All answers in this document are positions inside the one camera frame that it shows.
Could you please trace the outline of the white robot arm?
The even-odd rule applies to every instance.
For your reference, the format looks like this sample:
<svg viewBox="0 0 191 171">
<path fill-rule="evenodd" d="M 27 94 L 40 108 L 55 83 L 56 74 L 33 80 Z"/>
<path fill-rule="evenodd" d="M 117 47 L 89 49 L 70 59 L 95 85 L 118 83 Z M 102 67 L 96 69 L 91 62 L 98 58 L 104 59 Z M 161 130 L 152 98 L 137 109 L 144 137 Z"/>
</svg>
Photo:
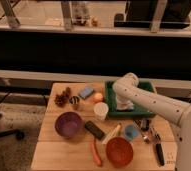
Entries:
<svg viewBox="0 0 191 171">
<path fill-rule="evenodd" d="M 127 73 L 113 83 L 120 103 L 138 104 L 180 128 L 176 171 L 191 171 L 191 104 L 138 88 L 138 77 Z"/>
</svg>

